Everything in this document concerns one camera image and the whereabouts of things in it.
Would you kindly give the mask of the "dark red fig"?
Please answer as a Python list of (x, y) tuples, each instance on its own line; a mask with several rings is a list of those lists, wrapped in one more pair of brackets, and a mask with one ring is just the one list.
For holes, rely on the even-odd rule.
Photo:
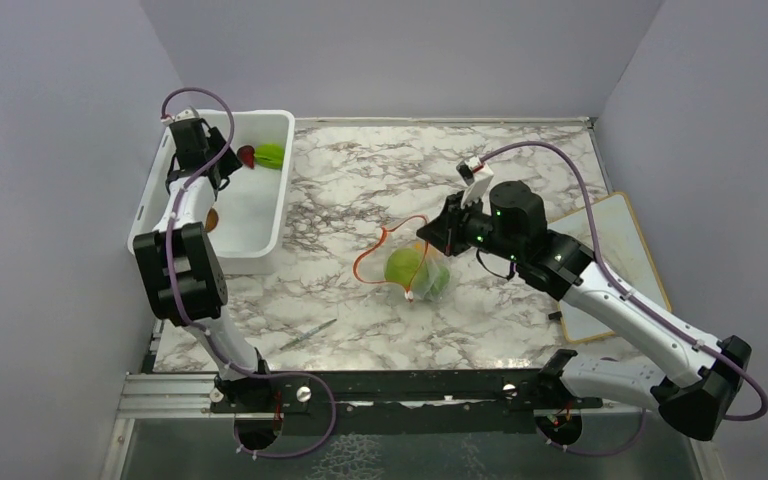
[(254, 169), (256, 164), (255, 148), (251, 145), (244, 145), (237, 149), (237, 159), (239, 162), (249, 168)]

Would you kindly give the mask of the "green star fruit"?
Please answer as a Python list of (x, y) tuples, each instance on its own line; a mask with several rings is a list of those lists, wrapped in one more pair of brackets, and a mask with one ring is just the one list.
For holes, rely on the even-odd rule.
[(264, 168), (282, 170), (285, 159), (285, 149), (277, 144), (262, 144), (255, 148), (255, 162)]

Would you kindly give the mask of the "clear zip bag orange zipper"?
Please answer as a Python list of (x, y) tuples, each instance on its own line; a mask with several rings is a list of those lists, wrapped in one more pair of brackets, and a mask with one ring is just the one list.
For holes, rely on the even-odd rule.
[(429, 225), (424, 214), (414, 214), (377, 229), (377, 239), (354, 260), (357, 281), (400, 292), (408, 302), (436, 301), (452, 286), (447, 258), (418, 237)]

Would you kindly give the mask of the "brown round fruit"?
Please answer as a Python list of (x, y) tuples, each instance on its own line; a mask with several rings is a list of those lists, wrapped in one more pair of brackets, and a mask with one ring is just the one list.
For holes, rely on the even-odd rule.
[(219, 214), (214, 208), (211, 208), (208, 211), (206, 216), (205, 231), (212, 232), (217, 227), (218, 222), (219, 222)]

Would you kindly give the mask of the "green custard apple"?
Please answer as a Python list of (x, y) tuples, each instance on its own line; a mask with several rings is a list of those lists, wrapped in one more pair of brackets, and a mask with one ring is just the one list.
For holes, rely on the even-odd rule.
[(435, 263), (429, 268), (429, 289), (426, 299), (437, 300), (447, 290), (451, 282), (451, 271), (443, 263)]

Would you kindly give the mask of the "green cabbage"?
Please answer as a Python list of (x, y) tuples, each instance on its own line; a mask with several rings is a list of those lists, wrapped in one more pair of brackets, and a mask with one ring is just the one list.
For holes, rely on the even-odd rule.
[(400, 248), (393, 251), (385, 264), (385, 280), (404, 288), (426, 282), (428, 272), (423, 260), (423, 254), (414, 248)]

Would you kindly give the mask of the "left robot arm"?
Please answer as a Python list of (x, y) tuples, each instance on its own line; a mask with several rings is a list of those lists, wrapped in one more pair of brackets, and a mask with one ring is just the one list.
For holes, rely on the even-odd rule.
[(267, 363), (230, 318), (227, 284), (207, 231), (219, 192), (241, 164), (206, 120), (165, 121), (175, 145), (166, 178), (169, 202), (154, 229), (132, 242), (152, 312), (187, 331), (213, 359), (214, 402), (262, 410), (275, 386)]

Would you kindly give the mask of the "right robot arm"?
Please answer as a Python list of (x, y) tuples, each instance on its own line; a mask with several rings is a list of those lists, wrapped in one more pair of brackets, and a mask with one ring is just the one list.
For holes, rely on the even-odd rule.
[(545, 404), (617, 401), (657, 412), (687, 437), (713, 439), (742, 386), (737, 371), (751, 357), (745, 341), (719, 340), (632, 291), (601, 268), (590, 247), (549, 229), (543, 199), (525, 183), (494, 186), (488, 212), (481, 201), (464, 199), (462, 192), (448, 196), (418, 237), (447, 256), (474, 248), (510, 261), (528, 286), (600, 321), (651, 361), (635, 366), (561, 349), (538, 374), (537, 393)]

